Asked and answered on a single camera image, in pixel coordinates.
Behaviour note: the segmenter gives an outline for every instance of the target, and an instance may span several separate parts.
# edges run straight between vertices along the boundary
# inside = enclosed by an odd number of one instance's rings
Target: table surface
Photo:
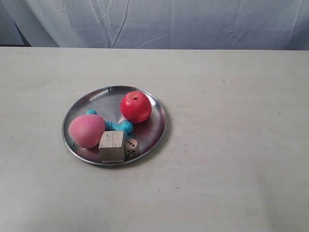
[[[308,231],[309,52],[0,48],[0,70],[0,231]],[[170,123],[148,157],[100,168],[61,124],[112,85]]]

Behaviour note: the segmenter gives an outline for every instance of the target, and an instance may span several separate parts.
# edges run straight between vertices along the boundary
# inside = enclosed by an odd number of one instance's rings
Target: wooden block
[[[125,161],[125,133],[122,130],[105,131],[98,146],[102,162]]]
[[[129,139],[126,141],[125,153],[127,156],[137,156],[139,151],[139,143],[135,139]]]

